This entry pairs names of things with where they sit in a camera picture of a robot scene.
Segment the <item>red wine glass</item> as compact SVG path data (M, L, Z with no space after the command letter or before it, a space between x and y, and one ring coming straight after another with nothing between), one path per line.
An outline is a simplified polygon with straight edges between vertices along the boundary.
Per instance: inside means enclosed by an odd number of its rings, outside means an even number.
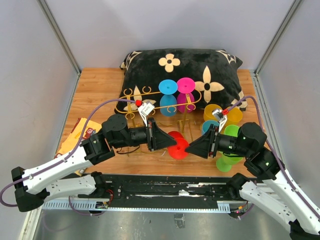
M176 141L176 145L168 147L169 155L175 160L182 160L188 156L185 151L189 147L188 141L178 131L171 131L168 133Z

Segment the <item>blue wine glass front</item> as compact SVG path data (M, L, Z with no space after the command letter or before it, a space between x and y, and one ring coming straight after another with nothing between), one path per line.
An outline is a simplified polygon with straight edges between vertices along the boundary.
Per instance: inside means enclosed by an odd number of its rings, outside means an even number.
M209 127L213 125L214 127L218 127L220 126L219 122L215 121L215 120L206 120L200 127L200 130L201 130L201 134L204 135Z

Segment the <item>blue wine glass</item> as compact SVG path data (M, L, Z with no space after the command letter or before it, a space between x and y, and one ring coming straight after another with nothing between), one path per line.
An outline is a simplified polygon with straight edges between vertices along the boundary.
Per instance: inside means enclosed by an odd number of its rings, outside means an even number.
M177 113L175 107L177 99L174 96L178 90L177 83L174 80L165 79L159 83L158 89L163 94L159 102L161 114L166 117L174 116Z
M215 121L215 120L206 120L200 127L200 130L201 130L201 134L204 135L209 127L213 125L214 127L218 127L220 126L219 122Z

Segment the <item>green wine glass back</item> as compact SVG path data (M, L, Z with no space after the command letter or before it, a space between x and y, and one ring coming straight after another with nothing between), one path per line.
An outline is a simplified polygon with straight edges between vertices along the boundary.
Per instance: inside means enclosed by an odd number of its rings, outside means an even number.
M229 172L233 165L239 163L244 157L237 154L221 152L221 157L216 161L216 167L221 172Z

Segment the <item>green wine glass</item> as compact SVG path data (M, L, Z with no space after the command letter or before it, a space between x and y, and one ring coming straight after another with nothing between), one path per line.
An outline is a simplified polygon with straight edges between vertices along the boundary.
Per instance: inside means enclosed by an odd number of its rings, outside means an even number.
M223 134L231 137L237 137L240 127L234 124L228 125Z
M229 172L233 165L239 163L244 157L237 154L221 152L221 157L216 161L216 167L221 172Z

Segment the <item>yellow wine glass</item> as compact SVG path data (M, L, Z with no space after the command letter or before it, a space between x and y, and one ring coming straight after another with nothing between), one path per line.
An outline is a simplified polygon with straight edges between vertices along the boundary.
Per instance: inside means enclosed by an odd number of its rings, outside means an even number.
M203 113L203 119L204 121L216 121L218 122L217 118L212 114L212 112L216 109L221 110L222 108L217 105L217 104L208 104L205 108L204 108L204 113Z
M235 107L229 110L226 117L227 117L227 121L225 123L226 126L237 125L243 119L243 113L239 108Z

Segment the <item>green wine glass front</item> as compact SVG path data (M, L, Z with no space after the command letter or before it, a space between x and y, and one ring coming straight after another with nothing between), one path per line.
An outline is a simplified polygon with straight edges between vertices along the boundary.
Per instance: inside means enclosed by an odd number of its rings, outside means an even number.
M234 124L228 125L223 134L231 137L237 137L240 127Z

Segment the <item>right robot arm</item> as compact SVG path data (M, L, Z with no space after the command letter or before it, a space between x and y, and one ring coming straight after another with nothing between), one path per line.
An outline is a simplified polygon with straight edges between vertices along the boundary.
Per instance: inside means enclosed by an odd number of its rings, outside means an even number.
M292 240L320 238L320 208L295 183L279 158L264 146L267 135L255 122L242 125L237 136L208 131L193 141L186 152L207 159L217 152L245 158L244 166L258 181L279 197L275 199L241 173L227 183L226 193L232 200L243 199L258 207L284 227Z

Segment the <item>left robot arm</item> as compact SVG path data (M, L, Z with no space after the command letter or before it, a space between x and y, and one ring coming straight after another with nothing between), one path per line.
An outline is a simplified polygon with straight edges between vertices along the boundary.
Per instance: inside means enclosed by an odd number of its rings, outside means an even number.
M28 212L50 200L69 196L103 198L112 188L102 173L93 172L78 178L67 176L113 158L114 150L118 148L146 144L149 151L155 151L176 143L152 117L147 119L145 126L129 128L123 115L114 114L102 123L97 133L82 140L69 153L31 169L14 168L11 176L18 210Z

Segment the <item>blue wine glass back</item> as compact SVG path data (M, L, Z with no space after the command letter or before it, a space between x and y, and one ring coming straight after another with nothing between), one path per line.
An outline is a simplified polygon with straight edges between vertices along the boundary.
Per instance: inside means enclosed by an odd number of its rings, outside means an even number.
M174 116L177 113L175 107L177 99L174 96L178 90L177 83L174 80L165 79L159 83L158 89L163 94L159 102L161 114L166 117Z

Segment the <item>magenta wine glass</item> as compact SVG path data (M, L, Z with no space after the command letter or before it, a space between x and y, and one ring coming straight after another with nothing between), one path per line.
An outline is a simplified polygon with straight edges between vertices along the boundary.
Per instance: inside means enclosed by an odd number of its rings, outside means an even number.
M177 91L179 92L176 98L178 104L177 110L181 113L184 113L185 111L187 111L187 113L192 112L195 109L193 105L188 105L186 108L186 106L182 104L187 102L186 94L189 94L190 101L194 102L195 98L192 94L192 91L196 88L194 80L189 77L180 78L177 81L177 86Z

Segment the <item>yellow truck print cloth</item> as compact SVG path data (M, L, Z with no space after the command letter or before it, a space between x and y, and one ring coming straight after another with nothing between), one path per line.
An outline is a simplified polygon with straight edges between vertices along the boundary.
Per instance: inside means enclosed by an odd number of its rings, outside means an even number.
M55 158L60 157L69 151L71 151L76 143L79 140L85 122L87 121L86 118L78 118L76 124L74 125L72 131L66 138L66 140L61 144L60 149L57 151ZM88 139L91 135L97 133L102 128L101 124L90 120L86 125L84 134L82 135L82 141Z

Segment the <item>black floral pillow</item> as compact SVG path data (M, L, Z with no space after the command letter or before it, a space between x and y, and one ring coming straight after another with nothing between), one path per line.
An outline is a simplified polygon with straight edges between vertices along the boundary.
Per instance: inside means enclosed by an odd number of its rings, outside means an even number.
M190 78L195 82L192 94L200 98L196 108L216 104L225 109L245 96L237 74L242 64L241 59L225 49L135 50L128 53L120 65L124 79L119 95L132 94L158 107L162 97L157 93L161 81Z

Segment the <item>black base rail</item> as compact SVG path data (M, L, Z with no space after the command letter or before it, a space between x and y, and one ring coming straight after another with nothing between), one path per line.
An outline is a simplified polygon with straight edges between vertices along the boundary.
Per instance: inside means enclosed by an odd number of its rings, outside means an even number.
M141 210L209 211L220 202L244 201L239 190L248 177L123 175L93 173L98 188L78 193L79 198L103 200L112 196L111 207Z

